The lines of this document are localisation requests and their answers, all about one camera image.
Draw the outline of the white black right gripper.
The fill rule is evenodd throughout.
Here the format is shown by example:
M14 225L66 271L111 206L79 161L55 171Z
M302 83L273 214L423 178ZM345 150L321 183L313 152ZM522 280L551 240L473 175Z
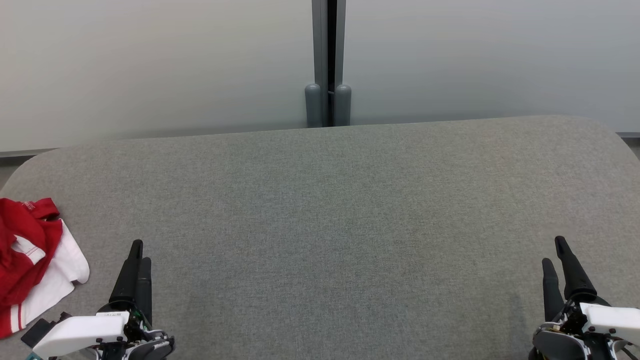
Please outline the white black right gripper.
M554 242L567 302L553 262L543 258L545 322L534 331L530 360L640 360L640 309L586 303L597 290L567 240L557 235Z

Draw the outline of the grey partition post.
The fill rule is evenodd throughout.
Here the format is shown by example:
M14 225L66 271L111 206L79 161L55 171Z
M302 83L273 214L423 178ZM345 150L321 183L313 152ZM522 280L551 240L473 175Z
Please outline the grey partition post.
M344 83L346 0L334 0L334 101L335 126L349 126L352 89Z
M311 0L314 82L306 85L307 126L329 125L329 7L328 0Z

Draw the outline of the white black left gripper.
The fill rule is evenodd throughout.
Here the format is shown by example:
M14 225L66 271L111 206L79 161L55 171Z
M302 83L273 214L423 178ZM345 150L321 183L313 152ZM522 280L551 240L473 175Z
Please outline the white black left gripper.
M152 329L152 260L143 256L144 242L135 239L109 297L93 316L61 314L43 321L32 355L60 360L85 353L94 360L167 360L176 350L175 337Z

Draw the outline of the red white t-shirt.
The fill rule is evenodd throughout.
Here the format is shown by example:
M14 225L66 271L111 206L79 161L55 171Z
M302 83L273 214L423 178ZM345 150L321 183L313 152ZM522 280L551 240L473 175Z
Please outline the red white t-shirt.
M0 339L89 280L90 267L50 198L0 198Z

